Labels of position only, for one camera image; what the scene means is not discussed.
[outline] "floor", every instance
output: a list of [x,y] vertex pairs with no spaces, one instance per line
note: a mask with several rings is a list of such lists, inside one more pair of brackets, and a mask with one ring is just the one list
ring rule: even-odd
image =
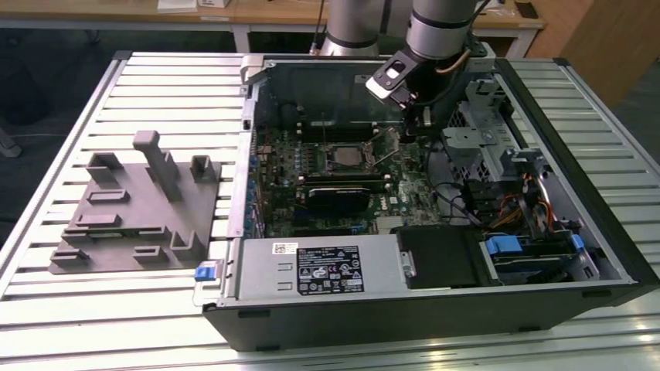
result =
[[[0,246],[12,231],[29,197],[48,170],[66,133],[73,126],[96,83],[116,50],[153,52],[233,52],[233,38],[226,32],[118,32],[100,33],[92,44],[82,31],[1,30],[0,57],[18,58],[49,103],[49,115],[37,123],[0,127],[22,147],[18,158],[0,158]],[[256,53],[305,53],[309,35],[250,35]],[[397,43],[384,52],[392,53]],[[614,113],[660,161],[657,128],[660,122],[660,64],[654,64],[630,91]]]

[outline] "motherboard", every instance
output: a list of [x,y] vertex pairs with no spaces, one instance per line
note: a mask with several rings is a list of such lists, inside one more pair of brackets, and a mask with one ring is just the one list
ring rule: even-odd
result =
[[442,222],[424,143],[400,143],[393,125],[304,129],[257,134],[265,237],[384,234]]

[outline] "black rubber cable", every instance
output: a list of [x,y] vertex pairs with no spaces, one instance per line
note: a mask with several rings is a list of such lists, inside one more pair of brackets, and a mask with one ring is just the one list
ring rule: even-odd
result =
[[321,27],[321,17],[322,17],[322,7],[325,5],[325,0],[321,0],[321,7],[318,8],[318,19],[316,20],[316,28],[313,30],[313,39],[312,39],[312,47],[309,48],[309,52],[316,49],[317,44],[317,35],[318,35],[318,27]]

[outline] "metal bracket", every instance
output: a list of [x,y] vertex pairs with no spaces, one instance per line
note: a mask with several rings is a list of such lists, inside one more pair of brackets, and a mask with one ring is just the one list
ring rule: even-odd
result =
[[252,76],[264,69],[264,56],[244,56],[240,61],[240,81],[248,83]]

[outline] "sticker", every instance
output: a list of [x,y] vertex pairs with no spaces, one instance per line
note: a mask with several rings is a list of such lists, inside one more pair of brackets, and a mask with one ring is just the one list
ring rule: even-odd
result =
[[285,255],[285,254],[296,254],[296,250],[298,249],[297,242],[274,242],[272,244],[272,253],[273,255]]
[[364,292],[357,246],[310,247],[297,251],[300,295]]
[[198,18],[202,21],[212,21],[212,22],[228,22],[229,21],[228,17],[198,17]]

